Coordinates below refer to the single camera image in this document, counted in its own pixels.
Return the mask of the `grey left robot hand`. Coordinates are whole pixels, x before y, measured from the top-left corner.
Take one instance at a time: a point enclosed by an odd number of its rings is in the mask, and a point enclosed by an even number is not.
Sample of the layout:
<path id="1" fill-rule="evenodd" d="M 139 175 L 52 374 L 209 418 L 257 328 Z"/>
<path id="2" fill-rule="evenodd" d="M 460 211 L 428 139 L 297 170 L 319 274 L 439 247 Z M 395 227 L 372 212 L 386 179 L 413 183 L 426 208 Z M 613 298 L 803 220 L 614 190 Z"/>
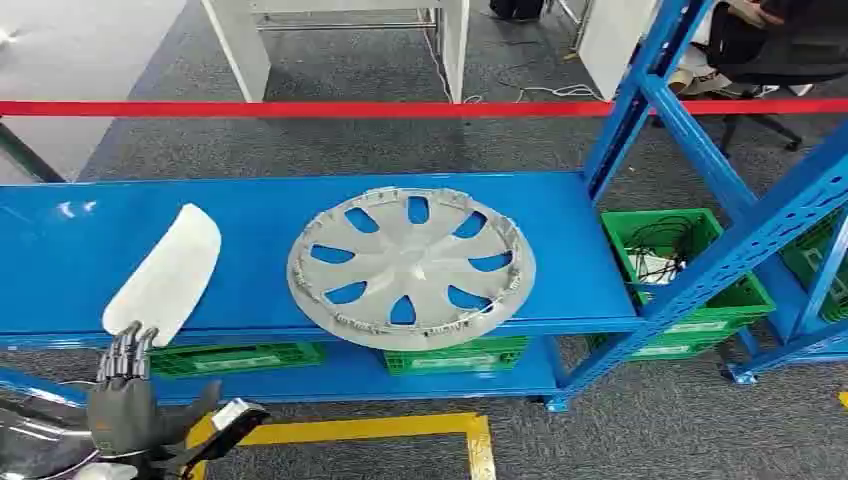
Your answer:
<path id="1" fill-rule="evenodd" d="M 105 458 L 128 457 L 185 440 L 221 398 L 221 382 L 207 383 L 190 405 L 173 415 L 158 407 L 149 378 L 147 350 L 158 334 L 132 322 L 113 337 L 99 360 L 96 385 L 88 390 L 87 425 Z"/>

